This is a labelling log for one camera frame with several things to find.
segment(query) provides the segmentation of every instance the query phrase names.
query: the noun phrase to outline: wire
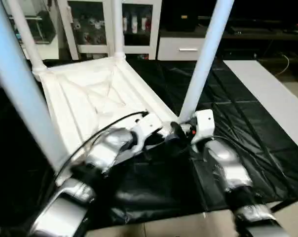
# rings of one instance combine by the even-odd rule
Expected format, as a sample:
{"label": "wire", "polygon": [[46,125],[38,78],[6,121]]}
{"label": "wire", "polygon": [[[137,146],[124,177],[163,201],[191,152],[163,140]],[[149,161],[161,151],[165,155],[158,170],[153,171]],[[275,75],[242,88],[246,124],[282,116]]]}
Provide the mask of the wire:
{"label": "wire", "polygon": [[274,76],[279,76],[279,75],[281,75],[281,74],[282,74],[283,72],[285,72],[285,71],[288,69],[288,67],[289,67],[289,58],[288,58],[286,55],[284,55],[284,54],[282,54],[282,56],[285,57],[285,58],[287,59],[287,66],[286,66],[286,68],[285,68],[283,71],[281,71],[281,72],[275,74]]}
{"label": "wire", "polygon": [[85,142],[83,142],[81,144],[81,146],[79,146],[75,152],[72,153],[72,155],[70,155],[68,157],[68,159],[65,161],[65,163],[62,165],[61,169],[59,170],[59,172],[57,173],[54,182],[56,182],[56,180],[58,179],[59,175],[65,170],[65,168],[68,166],[68,164],[71,162],[71,159],[78,153],[78,151],[80,151],[83,147],[85,147],[86,144],[88,144],[91,140],[93,140],[97,135],[99,135],[101,132],[105,131],[106,129],[110,128],[111,126],[113,126],[114,124],[128,118],[134,115],[139,115],[142,114],[143,116],[147,115],[148,112],[147,111],[141,111],[141,112],[135,112],[135,113],[131,113],[129,115],[126,115],[124,117],[121,117],[120,119],[110,123],[109,125],[103,127],[102,129],[100,129],[99,131],[97,131],[96,133],[94,133],[93,135],[91,135]]}

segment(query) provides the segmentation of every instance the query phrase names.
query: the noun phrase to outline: glass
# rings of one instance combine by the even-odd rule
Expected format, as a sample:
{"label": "glass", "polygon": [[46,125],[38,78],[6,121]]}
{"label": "glass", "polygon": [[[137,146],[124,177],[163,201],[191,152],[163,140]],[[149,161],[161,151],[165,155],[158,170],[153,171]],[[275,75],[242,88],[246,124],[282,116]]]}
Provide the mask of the glass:
{"label": "glass", "polygon": [[125,45],[149,45],[152,5],[124,3],[122,8]]}
{"label": "glass", "polygon": [[[12,28],[19,42],[22,43],[20,34],[15,26],[11,9],[7,4],[7,0],[2,0],[5,11],[8,15]],[[30,27],[35,43],[50,44],[56,36],[54,25],[51,21],[48,6],[43,0],[19,0],[26,21]]]}
{"label": "glass", "polygon": [[148,60],[149,54],[147,54],[147,53],[126,54],[126,59]]}
{"label": "glass", "polygon": [[69,1],[77,44],[106,44],[103,4],[101,2]]}

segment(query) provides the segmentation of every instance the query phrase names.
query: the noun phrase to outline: black cable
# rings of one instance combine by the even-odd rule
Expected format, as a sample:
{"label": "black cable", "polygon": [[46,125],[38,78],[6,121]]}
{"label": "black cable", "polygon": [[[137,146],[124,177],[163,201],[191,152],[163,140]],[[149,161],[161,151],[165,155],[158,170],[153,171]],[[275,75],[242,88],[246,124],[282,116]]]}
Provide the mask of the black cable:
{"label": "black cable", "polygon": [[85,142],[83,142],[81,144],[81,146],[79,146],[75,152],[72,153],[72,155],[69,156],[69,158],[65,161],[65,163],[62,165],[61,169],[59,170],[59,172],[57,173],[55,179],[54,179],[54,182],[56,182],[56,180],[58,179],[59,175],[64,171],[64,169],[67,167],[67,165],[71,162],[71,159],[72,157],[75,156],[75,154],[77,154],[78,151],[80,151],[86,144],[88,144],[92,139],[94,139],[97,135],[99,135],[101,132],[105,131],[106,129],[110,128],[111,126],[113,126],[114,124],[128,118],[128,117],[131,117],[131,116],[134,116],[134,115],[139,115],[139,114],[142,114],[142,116],[145,116],[148,114],[147,111],[141,111],[141,112],[135,112],[135,113],[131,113],[129,115],[126,115],[124,117],[121,117],[120,119],[110,123],[109,125],[103,127],[102,129],[100,129],[99,131],[97,131],[96,133],[94,133],[93,135],[91,135]]}

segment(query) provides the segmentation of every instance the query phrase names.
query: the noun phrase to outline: black tarp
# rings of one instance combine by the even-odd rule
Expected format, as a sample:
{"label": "black tarp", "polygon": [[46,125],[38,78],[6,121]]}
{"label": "black tarp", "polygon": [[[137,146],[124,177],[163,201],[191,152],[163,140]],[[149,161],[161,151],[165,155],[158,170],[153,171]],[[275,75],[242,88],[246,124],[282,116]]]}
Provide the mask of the black tarp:
{"label": "black tarp", "polygon": [[[195,62],[129,63],[179,114]],[[238,144],[264,201],[298,198],[297,145],[223,62],[214,62],[197,108],[212,109],[215,134]],[[92,227],[226,208],[211,167],[203,159],[189,158],[188,150],[173,141],[115,167],[105,183],[108,191],[101,197],[102,205],[95,208]],[[47,161],[0,90],[0,236],[22,235],[43,205],[52,177]]]}

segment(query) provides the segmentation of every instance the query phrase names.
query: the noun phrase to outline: white platform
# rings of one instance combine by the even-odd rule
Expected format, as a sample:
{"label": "white platform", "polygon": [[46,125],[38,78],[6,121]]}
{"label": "white platform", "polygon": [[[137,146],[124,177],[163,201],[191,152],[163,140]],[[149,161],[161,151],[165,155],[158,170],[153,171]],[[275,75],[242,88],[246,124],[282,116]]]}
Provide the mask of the white platform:
{"label": "white platform", "polygon": [[298,98],[257,61],[225,61],[298,145]]}
{"label": "white platform", "polygon": [[[25,46],[21,45],[26,59],[30,59]],[[58,47],[58,37],[57,35],[51,41],[50,44],[36,44],[37,50],[42,60],[46,59],[59,59],[59,47]]]}
{"label": "white platform", "polygon": [[[177,119],[124,59],[53,67],[40,78],[52,121],[69,154],[97,130],[133,112],[148,110],[162,121]],[[135,119],[116,126],[132,127]]]}

